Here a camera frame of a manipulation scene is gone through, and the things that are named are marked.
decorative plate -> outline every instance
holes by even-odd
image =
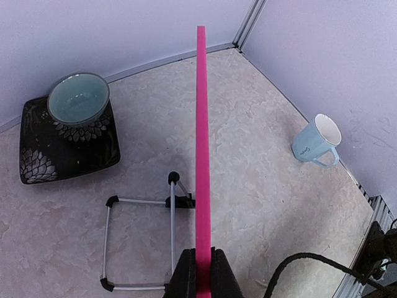
[[[94,123],[80,129],[55,121],[48,97],[26,102],[20,125],[20,179],[24,184],[78,177],[120,161],[110,102]]]

teal bowl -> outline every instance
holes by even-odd
[[[85,127],[105,111],[110,89],[106,81],[93,73],[79,73],[57,84],[48,97],[51,117],[69,127]]]

black cable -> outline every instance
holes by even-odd
[[[390,230],[393,228],[393,225],[395,224],[395,222],[397,222],[397,219],[394,219],[394,221],[391,223]]]
[[[316,255],[315,253],[297,253],[295,255],[289,256],[288,258],[286,258],[284,261],[282,261],[279,266],[277,267],[277,269],[274,271],[274,274],[272,276],[272,278],[270,279],[270,282],[267,286],[266,289],[266,293],[264,298],[271,298],[272,297],[272,293],[274,288],[277,285],[277,281],[279,280],[279,277],[281,275],[281,272],[285,269],[285,267],[287,267],[287,265],[289,263],[291,263],[292,261],[295,261],[297,259],[303,259],[303,258],[310,258],[310,259],[314,259],[314,260],[318,260],[321,261],[323,263],[326,263],[332,267],[335,267],[336,269],[339,269],[347,274],[353,275],[355,278],[357,278],[360,282],[364,283],[364,284],[369,284],[370,286],[373,286],[375,289],[378,289],[379,291],[381,291],[382,293],[385,293],[386,295],[393,295],[393,293],[386,289],[385,287],[381,286],[380,284],[378,284],[375,281],[372,281],[369,278],[366,278],[364,275],[359,274],[341,264],[338,264],[337,262],[327,259],[325,256],[321,256],[321,255]]]

pink plastic rod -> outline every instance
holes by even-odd
[[[205,27],[197,27],[196,263],[197,298],[211,298],[211,198]]]

beige floor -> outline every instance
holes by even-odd
[[[300,251],[350,265],[372,210],[342,166],[301,164],[290,151],[305,120],[236,50],[209,54],[213,245],[225,250],[247,298],[263,297],[276,266]],[[195,59],[111,84],[122,149],[115,167],[24,186],[19,126],[0,135],[0,297],[162,297],[99,283],[105,202],[163,200],[167,174],[194,192]],[[116,205],[108,277],[169,279],[168,210]],[[177,211],[178,252],[194,246],[194,212]],[[297,261],[274,297],[332,297],[343,274]]]

